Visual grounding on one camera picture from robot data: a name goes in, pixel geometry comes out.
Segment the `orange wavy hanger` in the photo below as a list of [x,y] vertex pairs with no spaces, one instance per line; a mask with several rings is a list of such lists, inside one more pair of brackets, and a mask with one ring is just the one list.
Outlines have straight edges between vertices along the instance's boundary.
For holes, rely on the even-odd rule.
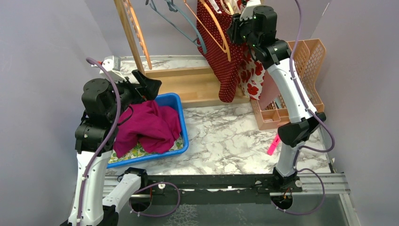
[[123,4],[123,8],[124,8],[123,9],[124,16],[125,16],[122,19],[122,24],[124,25],[125,35],[128,40],[129,47],[131,49],[136,66],[142,72],[144,71],[144,67],[143,67],[143,64],[140,59],[140,54],[138,52],[138,47],[135,42],[134,36],[136,36],[138,39],[139,46],[141,47],[141,49],[144,53],[145,59],[148,64],[148,68],[150,70],[152,70],[151,58],[149,56],[148,49],[147,49],[145,39],[144,39],[144,35],[142,33],[142,29],[138,22],[134,8],[129,0],[123,0],[122,4]]

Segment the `magenta pleated skirt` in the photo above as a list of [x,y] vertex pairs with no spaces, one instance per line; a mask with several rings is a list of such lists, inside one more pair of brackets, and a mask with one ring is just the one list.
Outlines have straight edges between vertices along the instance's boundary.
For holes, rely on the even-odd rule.
[[182,132],[178,112],[156,101],[130,105],[120,116],[113,145],[118,158],[140,144],[147,153],[165,153]]

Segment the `grey-blue hanger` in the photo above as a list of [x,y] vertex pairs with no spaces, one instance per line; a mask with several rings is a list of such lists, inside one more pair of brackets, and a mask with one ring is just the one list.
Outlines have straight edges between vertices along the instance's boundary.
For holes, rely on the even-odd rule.
[[[175,0],[146,0],[145,5],[149,6],[153,12],[175,28],[175,30],[189,40],[190,43],[199,48],[202,53],[206,54],[208,52],[205,40],[197,28],[197,23],[194,22],[194,20],[175,2]],[[177,19],[172,19],[163,12],[160,9],[162,5],[165,6],[171,14],[178,15],[178,19],[181,19],[181,22],[178,22]]]

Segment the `lemon print skirt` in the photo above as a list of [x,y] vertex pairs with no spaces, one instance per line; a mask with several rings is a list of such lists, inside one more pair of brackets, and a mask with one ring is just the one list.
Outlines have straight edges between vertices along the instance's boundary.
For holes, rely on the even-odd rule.
[[[184,147],[184,140],[182,136],[180,136],[175,142],[174,145],[168,150],[168,152],[180,150]],[[144,150],[142,145],[138,142],[137,145],[131,149],[128,153],[124,154],[122,157],[118,158],[116,152],[113,150],[111,158],[108,163],[116,163],[120,161],[126,161],[134,158],[158,155],[158,153],[148,153]]]

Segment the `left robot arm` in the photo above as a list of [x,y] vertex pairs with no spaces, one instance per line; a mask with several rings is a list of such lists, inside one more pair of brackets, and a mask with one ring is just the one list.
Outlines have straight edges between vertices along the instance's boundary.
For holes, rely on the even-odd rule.
[[105,173],[122,124],[121,114],[132,104],[154,100],[162,85],[139,70],[132,75],[137,83],[131,83],[128,77],[121,81],[96,78],[83,87],[85,110],[75,131],[78,177],[66,226],[115,226],[130,196],[148,187],[146,171],[129,168],[121,183],[104,195]]

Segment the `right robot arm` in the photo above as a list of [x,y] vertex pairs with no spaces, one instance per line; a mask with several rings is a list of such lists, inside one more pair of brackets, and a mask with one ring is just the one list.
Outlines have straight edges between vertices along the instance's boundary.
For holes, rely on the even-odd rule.
[[276,25],[277,13],[272,7],[248,0],[242,12],[233,15],[227,34],[232,43],[253,49],[256,61],[273,78],[285,102],[289,123],[278,128],[283,145],[271,179],[272,187],[282,192],[295,181],[299,151],[326,115],[318,112],[306,95],[288,43],[276,38]]

